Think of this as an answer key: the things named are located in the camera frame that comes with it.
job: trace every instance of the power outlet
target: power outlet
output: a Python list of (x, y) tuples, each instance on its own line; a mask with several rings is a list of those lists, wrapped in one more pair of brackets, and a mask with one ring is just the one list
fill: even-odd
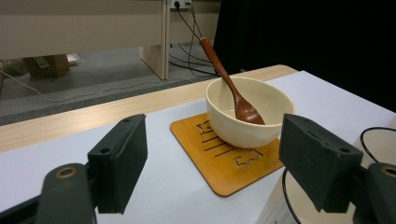
[(191, 0), (171, 0), (171, 8), (172, 9), (177, 9), (175, 6), (175, 2), (179, 2), (179, 4), (180, 4), (179, 9), (186, 9), (186, 8), (189, 8), (189, 5), (187, 5), (186, 3), (191, 3)]

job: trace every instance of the floor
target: floor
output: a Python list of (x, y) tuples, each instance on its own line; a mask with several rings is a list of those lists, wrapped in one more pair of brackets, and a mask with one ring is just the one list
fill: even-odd
[(218, 77), (198, 43), (171, 46), (166, 80), (140, 59), (139, 49), (76, 54), (82, 63), (61, 77), (3, 74), (0, 125)]

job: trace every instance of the spoon handle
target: spoon handle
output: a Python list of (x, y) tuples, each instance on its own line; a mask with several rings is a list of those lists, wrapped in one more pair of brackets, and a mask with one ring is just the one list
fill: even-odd
[(215, 69), (219, 72), (225, 83), (230, 87), (232, 92), (239, 94), (237, 88), (231, 81), (230, 76), (228, 75), (227, 71), (225, 70), (224, 66), (222, 65), (218, 55), (216, 54), (215, 50), (212, 47), (212, 43), (207, 37), (202, 37), (200, 40), (201, 46), (204, 49), (204, 52), (209, 59), (209, 61), (213, 64)]

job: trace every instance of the wooden table edge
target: wooden table edge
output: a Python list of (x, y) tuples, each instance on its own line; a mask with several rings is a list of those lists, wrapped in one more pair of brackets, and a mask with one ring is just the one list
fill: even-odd
[[(234, 76), (252, 77), (266, 81), (296, 72), (293, 68), (279, 64)], [(207, 80), (192, 83), (172, 89), (155, 91), (109, 103), (83, 107), (38, 119), (29, 119), (0, 126), (0, 152), (115, 123), (135, 114), (147, 114), (171, 106), (203, 99), (205, 98), (206, 86), (212, 81)]]

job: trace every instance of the white cable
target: white cable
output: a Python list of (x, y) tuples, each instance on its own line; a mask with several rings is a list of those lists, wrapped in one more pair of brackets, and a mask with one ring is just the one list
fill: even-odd
[(28, 89), (30, 89), (30, 90), (32, 90), (32, 91), (37, 92), (37, 93), (38, 93), (40, 96), (42, 96), (44, 99), (49, 100), (49, 101), (54, 101), (54, 102), (67, 101), (67, 100), (70, 100), (70, 99), (73, 99), (73, 98), (78, 98), (78, 97), (83, 97), (83, 96), (90, 96), (90, 95), (100, 94), (100, 93), (103, 93), (103, 92), (105, 92), (105, 91), (114, 91), (114, 90), (121, 90), (121, 89), (129, 89), (129, 88), (136, 87), (136, 86), (140, 86), (140, 85), (147, 84), (147, 83), (154, 83), (154, 84), (156, 84), (156, 83), (162, 83), (162, 82), (167, 82), (167, 81), (175, 80), (175, 79), (185, 80), (185, 81), (189, 81), (189, 82), (192, 83), (191, 80), (176, 77), (176, 78), (171, 78), (171, 79), (167, 79), (167, 80), (164, 80), (164, 81), (141, 82), (141, 83), (137, 83), (137, 84), (132, 85), (132, 86), (110, 88), (110, 89), (106, 89), (106, 90), (103, 90), (103, 91), (98, 91), (98, 92), (93, 92), (93, 93), (87, 93), (87, 94), (78, 94), (78, 95), (74, 95), (74, 96), (71, 96), (71, 97), (68, 97), (68, 98), (64, 98), (64, 99), (51, 99), (51, 98), (45, 96), (45, 95), (44, 95), (43, 93), (41, 93), (39, 90), (37, 90), (37, 89), (35, 89), (35, 88), (33, 88), (33, 87), (30, 87), (30, 86), (28, 86), (28, 85), (26, 85), (26, 84), (20, 82), (20, 81), (17, 80), (15, 77), (13, 77), (13, 76), (7, 74), (7, 73), (4, 72), (3, 70), (0, 70), (0, 72), (2, 72), (5, 76), (10, 77), (11, 79), (15, 80), (16, 82), (18, 82), (18, 83), (21, 84), (22, 86), (24, 86), (24, 87), (26, 87), (26, 88), (28, 88)]

